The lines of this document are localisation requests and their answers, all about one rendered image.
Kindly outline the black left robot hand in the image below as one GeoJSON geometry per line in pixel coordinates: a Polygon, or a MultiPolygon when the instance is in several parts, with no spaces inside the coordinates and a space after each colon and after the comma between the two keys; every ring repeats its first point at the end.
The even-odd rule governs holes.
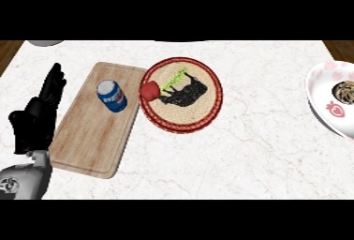
{"type": "Polygon", "coordinates": [[[16,155],[25,155],[33,150],[47,150],[50,147],[56,130],[56,110],[64,85],[60,64],[54,63],[38,96],[30,98],[22,111],[13,111],[8,115],[16,155]]]}

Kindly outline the blue and white can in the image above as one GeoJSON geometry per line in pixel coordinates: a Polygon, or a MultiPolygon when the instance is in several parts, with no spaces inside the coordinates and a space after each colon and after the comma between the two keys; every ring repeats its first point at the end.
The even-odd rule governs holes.
{"type": "Polygon", "coordinates": [[[103,80],[97,85],[97,96],[107,110],[117,113],[126,106],[126,98],[117,83],[103,80]]]}

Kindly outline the red cupcake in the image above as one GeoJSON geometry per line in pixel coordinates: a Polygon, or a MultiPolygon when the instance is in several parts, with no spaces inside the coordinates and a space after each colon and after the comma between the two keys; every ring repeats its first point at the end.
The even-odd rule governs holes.
{"type": "Polygon", "coordinates": [[[151,101],[160,96],[160,88],[154,81],[147,82],[141,86],[140,95],[146,101],[151,101]]]}

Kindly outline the round red-rimmed woven placemat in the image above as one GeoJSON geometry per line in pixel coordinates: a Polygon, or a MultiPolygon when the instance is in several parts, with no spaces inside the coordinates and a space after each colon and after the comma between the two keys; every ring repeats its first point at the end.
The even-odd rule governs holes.
{"type": "Polygon", "coordinates": [[[222,104],[221,82],[210,68],[191,58],[171,57],[150,67],[140,88],[151,81],[160,96],[146,101],[138,90],[143,114],[151,124],[176,134],[205,128],[222,104]]]}

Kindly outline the grey rounded object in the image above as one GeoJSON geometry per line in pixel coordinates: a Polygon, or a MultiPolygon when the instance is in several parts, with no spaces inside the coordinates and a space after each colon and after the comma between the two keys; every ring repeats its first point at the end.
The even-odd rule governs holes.
{"type": "Polygon", "coordinates": [[[63,40],[28,40],[28,42],[36,47],[48,47],[58,44],[63,40]]]}

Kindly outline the white bowl with strawberry print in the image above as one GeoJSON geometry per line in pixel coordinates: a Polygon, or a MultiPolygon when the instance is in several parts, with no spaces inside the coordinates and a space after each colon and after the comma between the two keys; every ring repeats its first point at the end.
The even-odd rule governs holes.
{"type": "Polygon", "coordinates": [[[354,64],[315,64],[305,77],[305,95],[321,124],[354,142],[354,64]]]}

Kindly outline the pale wooden cutting board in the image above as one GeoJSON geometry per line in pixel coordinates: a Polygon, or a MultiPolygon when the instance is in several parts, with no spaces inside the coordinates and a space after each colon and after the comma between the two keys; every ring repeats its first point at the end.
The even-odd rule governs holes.
{"type": "Polygon", "coordinates": [[[94,64],[54,132],[50,160],[56,168],[103,179],[113,176],[140,107],[143,75],[143,68],[94,64]],[[125,94],[120,112],[110,112],[98,99],[103,80],[113,80],[125,94]]]}

